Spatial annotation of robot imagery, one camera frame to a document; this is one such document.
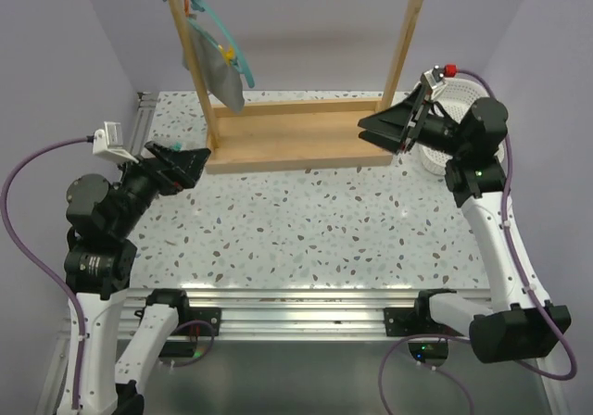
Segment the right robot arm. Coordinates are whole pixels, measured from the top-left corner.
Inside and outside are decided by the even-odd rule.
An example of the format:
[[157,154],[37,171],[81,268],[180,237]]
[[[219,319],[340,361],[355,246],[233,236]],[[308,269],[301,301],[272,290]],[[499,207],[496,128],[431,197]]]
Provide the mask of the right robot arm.
[[544,358],[572,322],[569,309],[554,305],[537,278],[514,221],[510,174],[497,157],[507,119],[507,108],[487,96],[455,121],[416,87],[403,101],[358,122],[361,140],[394,155],[416,144],[448,155],[446,186],[478,245],[491,306],[452,290],[421,291],[412,321],[421,333],[447,326],[463,334],[483,363]]

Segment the grey underwear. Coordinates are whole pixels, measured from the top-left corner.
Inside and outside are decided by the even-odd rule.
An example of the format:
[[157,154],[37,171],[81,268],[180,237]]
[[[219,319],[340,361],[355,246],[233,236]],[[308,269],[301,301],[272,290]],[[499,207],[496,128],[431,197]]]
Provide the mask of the grey underwear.
[[242,68],[235,53],[235,63],[228,65],[219,52],[219,43],[200,27],[193,16],[185,18],[196,60],[208,90],[232,112],[243,110]]

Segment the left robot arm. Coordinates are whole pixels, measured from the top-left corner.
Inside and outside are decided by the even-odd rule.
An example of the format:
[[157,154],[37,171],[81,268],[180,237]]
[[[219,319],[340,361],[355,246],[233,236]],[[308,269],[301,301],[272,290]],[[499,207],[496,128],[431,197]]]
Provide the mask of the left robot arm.
[[149,157],[120,165],[116,184],[98,174],[75,180],[67,191],[69,253],[64,262],[69,301],[69,364],[60,414],[142,414],[145,386],[173,334],[198,325],[182,289],[156,289],[123,354],[117,353],[120,317],[137,247],[129,235],[158,196],[193,189],[210,157],[207,148],[175,150],[146,144]]

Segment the yellow clothespin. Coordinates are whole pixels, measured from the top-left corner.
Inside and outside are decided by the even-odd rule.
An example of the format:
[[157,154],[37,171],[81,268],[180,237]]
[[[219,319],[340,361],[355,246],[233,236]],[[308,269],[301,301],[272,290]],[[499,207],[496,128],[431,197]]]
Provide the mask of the yellow clothespin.
[[229,46],[227,49],[225,49],[222,45],[218,45],[218,49],[219,52],[221,53],[221,56],[223,57],[224,61],[228,64],[228,65],[232,65],[235,63],[235,51],[233,49],[232,46]]

